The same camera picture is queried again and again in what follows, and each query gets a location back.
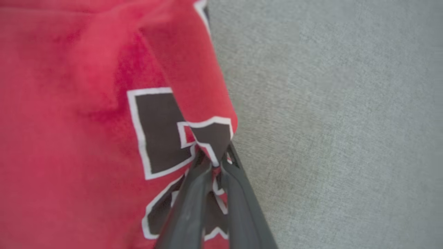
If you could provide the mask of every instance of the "red fabric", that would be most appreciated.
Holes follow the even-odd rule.
[[[186,167],[145,180],[127,91],[171,87],[186,121],[237,128],[193,3],[1,1],[0,248],[154,245],[146,205]]]

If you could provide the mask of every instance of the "white outline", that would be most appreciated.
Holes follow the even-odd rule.
[[[216,195],[222,195],[225,193],[225,190],[223,188],[218,189],[217,177],[215,177],[214,180],[212,181],[212,191]]]
[[[228,161],[229,164],[232,164],[231,155],[228,152],[226,152],[226,161]]]
[[[139,154],[143,164],[144,170],[144,178],[145,180],[155,179],[161,176],[168,175],[176,170],[186,166],[188,163],[191,163],[195,157],[195,144],[191,145],[190,152],[191,157],[184,160],[183,162],[171,167],[167,170],[160,171],[157,173],[152,173],[151,162],[149,160],[149,155],[146,152],[146,137],[143,132],[143,128],[141,127],[140,117],[138,114],[138,107],[136,102],[136,96],[147,95],[147,94],[163,94],[163,93],[172,93],[172,89],[170,87],[159,87],[159,88],[146,88],[146,89],[136,89],[127,91],[128,101],[129,101],[129,109],[131,111],[132,124],[134,125],[134,129],[136,130]]]
[[[181,148],[184,149],[186,147],[189,147],[191,145],[194,145],[196,143],[196,141],[194,142],[187,142],[186,139],[186,132],[185,132],[185,126],[189,127],[188,122],[186,121],[181,121],[181,122],[177,122],[177,129],[179,130],[179,135],[180,135],[180,144],[181,144]]]
[[[229,125],[229,136],[230,139],[232,139],[232,137],[234,136],[234,131],[232,129],[232,123],[231,123],[231,119],[228,117],[218,117],[218,116],[214,116],[206,121],[203,122],[188,122],[189,126],[191,128],[204,128],[207,127],[211,124],[222,124],[222,125]],[[212,165],[214,167],[218,167],[220,166],[219,162],[218,162],[218,158],[215,156],[214,150],[212,149],[212,146],[208,143],[201,143],[197,140],[197,138],[195,138],[195,141],[197,142],[197,144],[200,147],[204,147],[206,148],[206,150],[208,151],[208,156],[212,161]]]
[[[172,181],[170,184],[168,184],[166,186],[165,189],[163,189],[147,206],[146,206],[146,212],[144,214],[143,219],[141,219],[141,227],[143,230],[143,235],[145,238],[150,239],[150,240],[155,240],[159,237],[158,234],[152,234],[151,231],[149,230],[149,225],[148,225],[148,215],[151,213],[152,208],[154,207],[154,205],[160,200],[160,198],[162,198],[162,196],[168,191],[168,189],[176,184],[181,178],[183,177],[180,176],[178,179],[175,179],[174,181]]]
[[[169,190],[169,188],[172,185],[176,184],[182,177],[183,177],[183,175],[180,176],[179,178],[173,180],[171,183],[169,183],[166,186],[166,188],[164,188],[162,191],[160,191],[160,193],[146,206],[145,214],[144,214],[143,218],[141,219],[141,227],[143,230],[143,235],[146,239],[155,240],[159,237],[158,234],[152,234],[149,229],[148,215],[151,213],[152,208],[162,198],[162,196]],[[216,195],[215,195],[215,200],[217,201],[217,204],[218,204],[220,210],[222,211],[222,213],[225,215],[228,214],[228,209],[227,209],[225,203],[223,202],[223,200]],[[223,232],[223,230],[217,226],[214,228],[214,230],[212,230],[211,233],[205,235],[205,241],[213,239],[217,234],[220,234],[226,240],[228,239],[228,234]]]
[[[177,196],[179,195],[179,191],[172,191],[171,192],[171,207],[174,205],[175,200],[177,199]]]
[[[206,30],[208,31],[209,38],[211,38],[211,30],[209,29],[209,21],[205,15],[205,7],[208,5],[207,0],[198,0],[194,3],[195,11],[198,13],[203,23],[205,24]]]

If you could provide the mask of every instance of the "red shirt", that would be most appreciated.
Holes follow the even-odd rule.
[[[153,247],[196,147],[216,165],[237,129],[205,5],[2,1],[0,248]]]

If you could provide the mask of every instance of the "gray floor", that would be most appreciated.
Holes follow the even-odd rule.
[[[443,248],[443,1],[220,0],[234,142],[281,249]]]

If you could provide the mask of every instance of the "gray carpet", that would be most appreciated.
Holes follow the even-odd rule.
[[[443,248],[443,1],[220,0],[234,142],[281,249]]]

